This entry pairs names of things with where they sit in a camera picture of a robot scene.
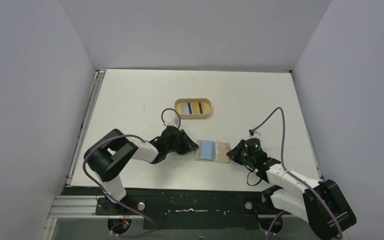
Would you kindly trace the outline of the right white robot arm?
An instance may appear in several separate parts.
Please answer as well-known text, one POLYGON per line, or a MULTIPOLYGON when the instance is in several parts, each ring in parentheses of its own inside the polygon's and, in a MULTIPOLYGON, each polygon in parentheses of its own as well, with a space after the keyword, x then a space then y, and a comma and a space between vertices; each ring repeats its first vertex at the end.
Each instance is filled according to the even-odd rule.
POLYGON ((262 202, 304 220, 319 239, 331 240, 357 223, 335 181, 320 181, 284 169, 280 160, 263 151, 259 139, 242 139, 226 155, 273 185, 263 191, 262 202))

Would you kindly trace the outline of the beige leather card holder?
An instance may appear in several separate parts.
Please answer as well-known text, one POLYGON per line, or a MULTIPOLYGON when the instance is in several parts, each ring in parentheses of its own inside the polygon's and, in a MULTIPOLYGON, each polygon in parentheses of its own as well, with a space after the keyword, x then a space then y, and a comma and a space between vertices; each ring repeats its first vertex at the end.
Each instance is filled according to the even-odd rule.
POLYGON ((198 149, 195 150, 195 160, 211 163, 227 164, 231 160, 227 153, 232 149, 229 142, 198 139, 198 149))

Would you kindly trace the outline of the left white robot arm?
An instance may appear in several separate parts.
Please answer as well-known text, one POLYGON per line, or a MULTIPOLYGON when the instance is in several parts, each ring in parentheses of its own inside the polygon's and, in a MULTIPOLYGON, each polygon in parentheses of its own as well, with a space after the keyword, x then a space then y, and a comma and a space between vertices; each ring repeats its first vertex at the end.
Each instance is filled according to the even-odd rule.
POLYGON ((86 150, 83 171, 111 202, 117 203, 127 196, 120 173, 130 160, 156 165, 168 154, 185 155, 198 148, 184 130, 175 126, 167 126, 160 136, 149 141, 114 128, 86 150))

